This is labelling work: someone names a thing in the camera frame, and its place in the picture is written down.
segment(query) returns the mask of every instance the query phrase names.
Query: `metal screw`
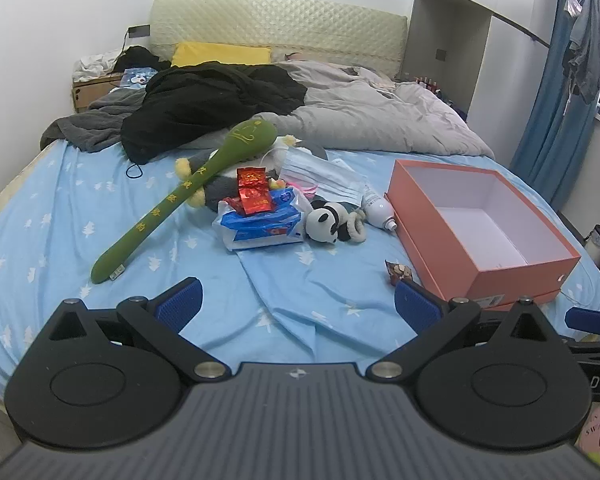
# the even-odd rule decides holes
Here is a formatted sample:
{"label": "metal screw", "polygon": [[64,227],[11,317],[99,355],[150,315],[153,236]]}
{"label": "metal screw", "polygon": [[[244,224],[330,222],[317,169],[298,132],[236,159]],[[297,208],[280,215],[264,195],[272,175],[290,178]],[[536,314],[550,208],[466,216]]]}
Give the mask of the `metal screw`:
{"label": "metal screw", "polygon": [[380,361],[371,367],[371,373],[382,379],[393,379],[402,373],[402,367],[392,361]]}
{"label": "metal screw", "polygon": [[202,361],[193,368],[193,371],[197,376],[205,379],[217,379],[224,375],[226,368],[222,363],[216,361]]}

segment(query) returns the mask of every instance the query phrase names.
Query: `open box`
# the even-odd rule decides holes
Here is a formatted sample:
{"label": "open box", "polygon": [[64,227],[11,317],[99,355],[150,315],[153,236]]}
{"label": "open box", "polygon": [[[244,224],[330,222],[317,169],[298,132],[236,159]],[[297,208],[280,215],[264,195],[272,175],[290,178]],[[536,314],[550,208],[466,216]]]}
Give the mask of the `open box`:
{"label": "open box", "polygon": [[531,201],[493,170],[396,160],[387,198],[425,288],[484,308],[552,300],[580,259]]}

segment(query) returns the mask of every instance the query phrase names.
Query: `gray plastic base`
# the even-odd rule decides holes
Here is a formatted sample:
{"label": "gray plastic base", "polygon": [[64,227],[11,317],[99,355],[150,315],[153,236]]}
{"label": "gray plastic base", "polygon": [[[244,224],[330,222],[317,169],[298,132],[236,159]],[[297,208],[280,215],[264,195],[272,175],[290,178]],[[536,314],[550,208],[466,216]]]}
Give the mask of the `gray plastic base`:
{"label": "gray plastic base", "polygon": [[567,444],[528,454],[459,444],[399,386],[372,383],[350,364],[244,364],[228,381],[193,388],[141,440],[89,453],[27,443],[0,465],[0,480],[599,478]]}

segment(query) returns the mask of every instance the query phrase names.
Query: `blue gripper pad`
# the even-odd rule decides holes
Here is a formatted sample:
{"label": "blue gripper pad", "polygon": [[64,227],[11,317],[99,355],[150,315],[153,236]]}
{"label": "blue gripper pad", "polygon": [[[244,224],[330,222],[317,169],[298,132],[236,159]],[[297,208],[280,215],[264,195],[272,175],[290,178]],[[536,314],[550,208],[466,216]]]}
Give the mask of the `blue gripper pad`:
{"label": "blue gripper pad", "polygon": [[180,333],[202,307],[202,283],[186,278],[151,300],[149,312],[175,333]]}
{"label": "blue gripper pad", "polygon": [[442,319],[448,305],[411,280],[398,282],[394,295],[395,311],[416,334]]}
{"label": "blue gripper pad", "polygon": [[569,328],[600,335],[600,312],[574,306],[567,311],[564,322]]}

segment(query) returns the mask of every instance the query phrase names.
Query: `candy wrapper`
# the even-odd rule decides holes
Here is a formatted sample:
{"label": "candy wrapper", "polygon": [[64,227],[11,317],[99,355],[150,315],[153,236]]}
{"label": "candy wrapper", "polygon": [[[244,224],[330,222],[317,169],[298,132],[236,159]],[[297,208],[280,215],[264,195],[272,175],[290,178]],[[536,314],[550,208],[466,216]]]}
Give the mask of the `candy wrapper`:
{"label": "candy wrapper", "polygon": [[398,282],[403,278],[413,279],[413,274],[411,273],[411,269],[403,264],[392,264],[387,260],[384,261],[386,265],[386,270],[389,273],[389,280],[393,286],[396,286]]}
{"label": "candy wrapper", "polygon": [[238,192],[247,215],[273,210],[265,168],[238,168]]}
{"label": "candy wrapper", "polygon": [[235,209],[235,212],[238,213],[238,215],[247,216],[247,213],[244,212],[244,208],[242,207],[242,202],[240,201],[239,196],[237,196],[235,198],[228,196],[227,198],[223,198],[222,200],[224,200],[225,202],[228,203],[228,205],[233,207]]}

